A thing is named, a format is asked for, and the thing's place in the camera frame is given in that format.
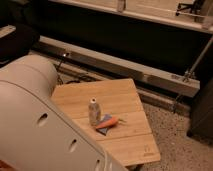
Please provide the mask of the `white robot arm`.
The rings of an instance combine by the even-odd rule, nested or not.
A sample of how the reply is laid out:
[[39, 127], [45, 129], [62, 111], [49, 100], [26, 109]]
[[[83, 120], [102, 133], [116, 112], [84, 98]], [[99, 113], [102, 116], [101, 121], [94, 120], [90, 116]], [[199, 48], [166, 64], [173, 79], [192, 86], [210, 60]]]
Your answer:
[[16, 171], [127, 171], [53, 103], [56, 84], [39, 55], [0, 69], [0, 161]]

